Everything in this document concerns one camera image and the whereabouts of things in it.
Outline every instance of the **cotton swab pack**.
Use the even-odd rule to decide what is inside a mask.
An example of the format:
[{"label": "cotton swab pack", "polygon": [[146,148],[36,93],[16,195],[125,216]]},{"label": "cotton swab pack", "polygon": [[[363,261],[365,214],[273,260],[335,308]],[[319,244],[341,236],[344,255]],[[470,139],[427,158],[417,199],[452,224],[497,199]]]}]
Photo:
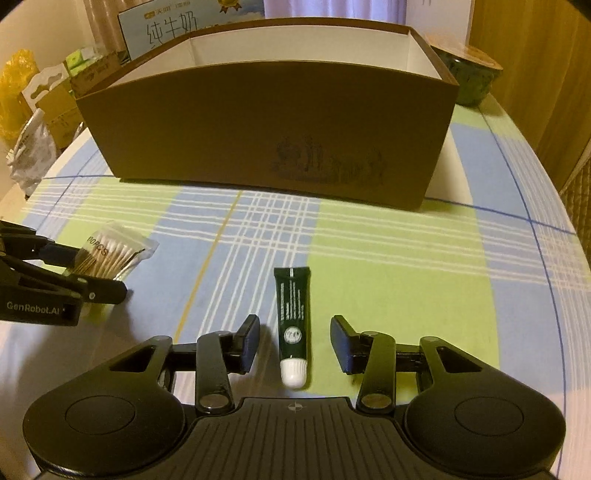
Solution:
[{"label": "cotton swab pack", "polygon": [[108,222],[82,246],[70,273],[120,280],[140,261],[151,257],[158,242],[117,222]]}]

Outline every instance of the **brown box side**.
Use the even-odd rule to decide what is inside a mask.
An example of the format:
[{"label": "brown box side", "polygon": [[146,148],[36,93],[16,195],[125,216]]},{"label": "brown box side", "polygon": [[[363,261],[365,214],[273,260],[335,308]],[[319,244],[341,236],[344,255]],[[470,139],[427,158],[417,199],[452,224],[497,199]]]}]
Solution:
[{"label": "brown box side", "polygon": [[413,209],[456,92],[451,83],[396,70],[262,61],[156,75],[78,104],[124,179],[266,187]]}]

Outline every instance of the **circular pad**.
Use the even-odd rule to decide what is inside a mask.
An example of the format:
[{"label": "circular pad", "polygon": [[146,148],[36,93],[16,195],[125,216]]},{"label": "circular pad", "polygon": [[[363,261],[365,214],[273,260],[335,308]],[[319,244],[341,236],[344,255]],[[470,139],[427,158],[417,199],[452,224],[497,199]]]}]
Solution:
[{"label": "circular pad", "polygon": [[446,374],[408,404],[404,429],[448,471],[513,478],[551,466],[565,425],[543,395],[488,371]]},{"label": "circular pad", "polygon": [[43,469],[97,477],[150,465],[174,448],[184,427],[182,405],[155,380],[110,372],[79,377],[39,398],[23,433]]},{"label": "circular pad", "polygon": [[104,435],[124,428],[134,416],[135,408],[127,400],[97,395],[83,398],[68,408],[66,421],[80,433]]},{"label": "circular pad", "polygon": [[521,409],[508,400],[476,397],[456,407],[456,420],[472,433],[487,437],[509,435],[523,424]]}]

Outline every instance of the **white plastic bag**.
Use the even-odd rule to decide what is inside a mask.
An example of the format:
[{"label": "white plastic bag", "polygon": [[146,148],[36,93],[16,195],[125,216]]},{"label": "white plastic bag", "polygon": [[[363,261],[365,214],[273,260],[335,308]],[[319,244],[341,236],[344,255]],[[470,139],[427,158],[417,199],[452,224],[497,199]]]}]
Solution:
[{"label": "white plastic bag", "polygon": [[14,149],[8,152],[10,177],[25,195],[31,196],[45,174],[57,160],[56,143],[38,108],[22,129]]}]

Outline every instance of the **cardboard packaging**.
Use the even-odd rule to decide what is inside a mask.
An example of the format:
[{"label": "cardboard packaging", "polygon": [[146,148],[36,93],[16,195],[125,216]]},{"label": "cardboard packaging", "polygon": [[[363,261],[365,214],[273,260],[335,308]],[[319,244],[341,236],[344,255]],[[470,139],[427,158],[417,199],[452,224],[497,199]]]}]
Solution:
[{"label": "cardboard packaging", "polygon": [[139,5],[118,15],[132,60],[199,28],[265,18],[263,0],[151,0],[135,3]]},{"label": "cardboard packaging", "polygon": [[70,79],[74,94],[76,96],[85,95],[95,85],[108,78],[109,75],[112,75],[120,68],[119,57],[115,51],[96,60]]},{"label": "cardboard packaging", "polygon": [[290,18],[192,32],[77,102],[123,179],[416,209],[457,89],[410,27]]},{"label": "cardboard packaging", "polygon": [[78,125],[82,123],[82,116],[70,90],[70,80],[66,79],[37,102],[37,106],[45,113],[47,128],[60,149],[70,145]]}]

